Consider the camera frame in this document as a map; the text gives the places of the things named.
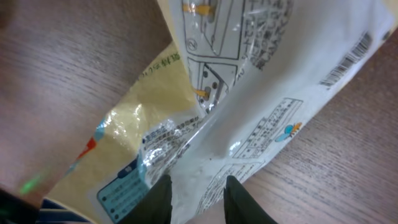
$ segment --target blue cartoon character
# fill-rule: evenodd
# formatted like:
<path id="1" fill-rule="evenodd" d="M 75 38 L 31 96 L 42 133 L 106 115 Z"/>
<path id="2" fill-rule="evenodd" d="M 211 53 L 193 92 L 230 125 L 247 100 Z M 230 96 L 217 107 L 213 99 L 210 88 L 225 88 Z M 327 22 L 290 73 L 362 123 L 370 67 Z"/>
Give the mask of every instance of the blue cartoon character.
<path id="1" fill-rule="evenodd" d="M 300 129 L 302 123 L 299 122 L 294 125 L 288 125 L 285 128 L 285 133 L 281 134 L 280 136 L 276 137 L 275 142 L 281 142 L 286 140 L 289 137 L 293 137 L 293 135 Z"/>

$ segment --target white plastic wrapper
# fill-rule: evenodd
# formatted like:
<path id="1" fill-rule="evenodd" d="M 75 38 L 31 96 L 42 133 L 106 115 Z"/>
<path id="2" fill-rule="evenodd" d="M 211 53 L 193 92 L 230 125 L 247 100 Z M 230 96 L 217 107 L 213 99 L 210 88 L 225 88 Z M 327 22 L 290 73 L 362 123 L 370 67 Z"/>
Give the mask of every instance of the white plastic wrapper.
<path id="1" fill-rule="evenodd" d="M 163 10 L 197 93 L 139 151 L 148 186 L 171 175 L 172 223 L 221 200 L 227 175 L 244 182 L 265 166 L 394 22 L 379 0 L 169 0 Z"/>

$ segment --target brown wooden surface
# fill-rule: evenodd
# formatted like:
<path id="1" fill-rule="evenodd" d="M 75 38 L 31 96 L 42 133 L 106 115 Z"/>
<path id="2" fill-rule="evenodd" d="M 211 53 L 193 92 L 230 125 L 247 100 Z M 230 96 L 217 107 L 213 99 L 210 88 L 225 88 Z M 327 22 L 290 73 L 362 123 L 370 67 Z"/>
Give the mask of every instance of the brown wooden surface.
<path id="1" fill-rule="evenodd" d="M 0 14 L 0 188 L 38 205 L 102 116 L 171 39 L 152 0 L 5 5 L 10 9 Z M 398 223 L 397 59 L 396 32 L 245 183 L 278 222 Z M 21 195 L 32 178 L 40 184 Z M 191 223 L 224 223 L 221 204 Z"/>

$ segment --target plastic packaging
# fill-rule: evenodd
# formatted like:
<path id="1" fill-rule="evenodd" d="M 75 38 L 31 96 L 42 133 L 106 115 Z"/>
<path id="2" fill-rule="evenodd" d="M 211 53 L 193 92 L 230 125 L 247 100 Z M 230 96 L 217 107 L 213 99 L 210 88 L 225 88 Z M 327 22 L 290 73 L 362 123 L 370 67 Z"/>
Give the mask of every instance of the plastic packaging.
<path id="1" fill-rule="evenodd" d="M 264 167 L 377 50 L 379 0 L 159 0 L 174 44 L 105 117 L 47 197 L 117 223 L 162 174 L 172 223 Z"/>

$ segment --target barcode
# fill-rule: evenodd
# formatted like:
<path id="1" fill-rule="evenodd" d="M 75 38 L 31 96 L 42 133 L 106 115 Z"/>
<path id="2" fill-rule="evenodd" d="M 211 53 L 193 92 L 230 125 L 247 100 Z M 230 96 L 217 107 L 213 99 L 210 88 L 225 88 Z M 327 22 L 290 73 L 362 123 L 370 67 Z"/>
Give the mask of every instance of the barcode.
<path id="1" fill-rule="evenodd" d="M 371 44 L 372 37 L 369 33 L 365 32 L 351 51 L 344 56 L 341 62 L 319 84 L 331 87 L 337 83 L 354 64 L 365 56 Z"/>

